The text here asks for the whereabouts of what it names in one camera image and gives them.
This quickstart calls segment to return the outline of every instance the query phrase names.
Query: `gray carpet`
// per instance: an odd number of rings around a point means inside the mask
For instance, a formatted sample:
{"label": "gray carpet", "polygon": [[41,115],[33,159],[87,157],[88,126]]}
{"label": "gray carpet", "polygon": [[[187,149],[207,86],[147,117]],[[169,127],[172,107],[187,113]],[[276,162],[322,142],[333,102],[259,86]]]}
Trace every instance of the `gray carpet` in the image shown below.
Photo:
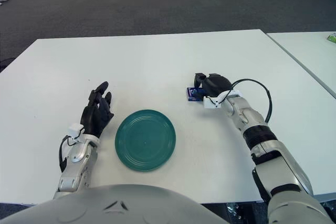
{"label": "gray carpet", "polygon": [[38,38],[336,29],[336,0],[9,0],[0,7],[0,60]]}

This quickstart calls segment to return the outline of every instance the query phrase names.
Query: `black cable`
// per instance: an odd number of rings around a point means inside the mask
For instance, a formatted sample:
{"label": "black cable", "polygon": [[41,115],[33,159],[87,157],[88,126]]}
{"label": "black cable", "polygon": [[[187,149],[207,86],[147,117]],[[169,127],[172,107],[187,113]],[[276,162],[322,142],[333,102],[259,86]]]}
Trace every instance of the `black cable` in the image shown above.
{"label": "black cable", "polygon": [[70,138],[70,137],[68,137],[68,139],[67,139],[67,142],[68,142],[68,145],[69,145],[69,146],[73,146],[73,145],[77,144],[77,142],[74,142],[73,144],[69,144],[69,138]]}
{"label": "black cable", "polygon": [[255,83],[261,85],[261,86],[266,90],[267,97],[268,97],[268,101],[269,101],[269,106],[268,106],[268,112],[267,112],[267,116],[266,116],[265,122],[268,123],[269,120],[270,120],[270,118],[271,118],[272,110],[273,110],[272,98],[271,98],[271,94],[270,94],[269,90],[266,88],[266,86],[263,85],[263,84],[262,84],[261,82],[259,82],[259,81],[256,81],[256,80],[253,80],[253,79],[240,79],[240,80],[235,81],[234,83],[232,83],[232,85],[231,85],[231,89],[229,90],[229,92],[226,94],[226,96],[222,99],[222,101],[221,101],[220,103],[224,102],[224,100],[227,98],[227,96],[230,94],[230,92],[233,90],[233,88],[234,88],[237,84],[239,84],[239,83],[241,83],[241,82],[243,82],[243,81],[252,81],[252,82],[255,82]]}
{"label": "black cable", "polygon": [[59,167],[61,168],[61,172],[63,172],[65,170],[65,167],[67,167],[67,158],[64,158],[63,160],[63,157],[62,157],[62,145],[65,142],[65,140],[69,140],[69,137],[70,136],[66,135],[62,139],[61,145],[59,146],[58,161],[59,161]]}

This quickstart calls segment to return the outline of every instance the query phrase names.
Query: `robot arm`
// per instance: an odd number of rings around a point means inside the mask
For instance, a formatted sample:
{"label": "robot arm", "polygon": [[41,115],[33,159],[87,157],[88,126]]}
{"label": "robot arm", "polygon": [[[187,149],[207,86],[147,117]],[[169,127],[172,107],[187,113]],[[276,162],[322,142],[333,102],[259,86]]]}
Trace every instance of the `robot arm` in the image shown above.
{"label": "robot arm", "polygon": [[251,151],[256,164],[252,174],[261,197],[269,204],[269,223],[333,223],[312,197],[307,175],[241,93],[232,91],[229,81],[218,74],[196,74],[195,87],[200,84],[212,95],[203,97],[204,107],[223,104]]}
{"label": "robot arm", "polygon": [[[59,162],[62,175],[54,199],[89,187],[91,171],[98,156],[100,134],[114,116],[110,112],[111,93],[108,92],[102,97],[107,87],[108,83],[104,82],[91,91],[89,104],[84,108],[80,120],[81,124],[73,124],[69,128],[69,135],[65,136],[61,143]],[[71,149],[63,160],[62,145],[65,141]]]}

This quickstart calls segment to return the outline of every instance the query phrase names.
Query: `plate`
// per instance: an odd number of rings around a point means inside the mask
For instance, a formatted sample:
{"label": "plate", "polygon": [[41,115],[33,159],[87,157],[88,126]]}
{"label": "plate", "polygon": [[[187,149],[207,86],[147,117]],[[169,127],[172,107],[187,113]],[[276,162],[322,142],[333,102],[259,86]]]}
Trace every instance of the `plate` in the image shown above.
{"label": "plate", "polygon": [[129,115],[115,136],[116,152],[128,168],[147,172],[162,166],[173,154],[176,135],[171,121],[155,110]]}

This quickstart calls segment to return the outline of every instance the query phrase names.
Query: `white table surface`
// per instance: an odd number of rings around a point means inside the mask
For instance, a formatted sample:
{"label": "white table surface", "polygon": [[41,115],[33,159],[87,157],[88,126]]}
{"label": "white table surface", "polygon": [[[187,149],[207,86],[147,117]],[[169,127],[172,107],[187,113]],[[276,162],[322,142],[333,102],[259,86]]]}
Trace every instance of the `white table surface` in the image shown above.
{"label": "white table surface", "polygon": [[[194,74],[253,78],[271,92],[270,127],[309,176],[315,194],[336,191],[336,101],[260,30],[127,37],[42,39],[0,74],[0,199],[36,204],[58,185],[58,147],[79,122],[90,90],[109,81],[115,117],[101,136],[92,186],[147,184],[197,202],[260,200],[249,149],[222,110],[187,102]],[[264,90],[237,88],[263,115]],[[176,131],[172,157],[148,173],[126,168],[114,149],[131,113],[164,113]]]}
{"label": "white table surface", "polygon": [[336,43],[331,31],[268,34],[336,98]]}

